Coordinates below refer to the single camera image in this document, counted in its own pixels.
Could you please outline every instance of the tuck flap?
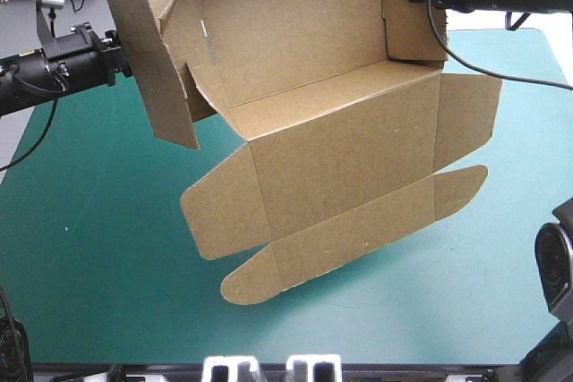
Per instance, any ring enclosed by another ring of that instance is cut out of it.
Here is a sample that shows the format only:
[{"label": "tuck flap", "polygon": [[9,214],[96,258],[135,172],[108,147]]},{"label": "tuck flap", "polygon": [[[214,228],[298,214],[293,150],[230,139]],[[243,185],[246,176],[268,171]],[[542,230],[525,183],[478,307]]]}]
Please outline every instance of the tuck flap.
[{"label": "tuck flap", "polygon": [[[433,36],[425,4],[411,4],[408,0],[382,0],[382,8],[390,58],[424,61],[447,59]],[[434,10],[434,17],[445,38],[446,13]]]},{"label": "tuck flap", "polygon": [[273,242],[231,273],[221,292],[233,303],[255,304],[324,275],[460,210],[486,172],[474,166],[430,176]]},{"label": "tuck flap", "polygon": [[475,151],[490,139],[500,92],[501,80],[497,78],[442,74],[434,171]]},{"label": "tuck flap", "polygon": [[[149,0],[107,0],[156,136],[199,148],[183,83]],[[165,0],[153,0],[156,8]]]},{"label": "tuck flap", "polygon": [[270,242],[269,223],[248,145],[187,190],[181,204],[205,259]]}]

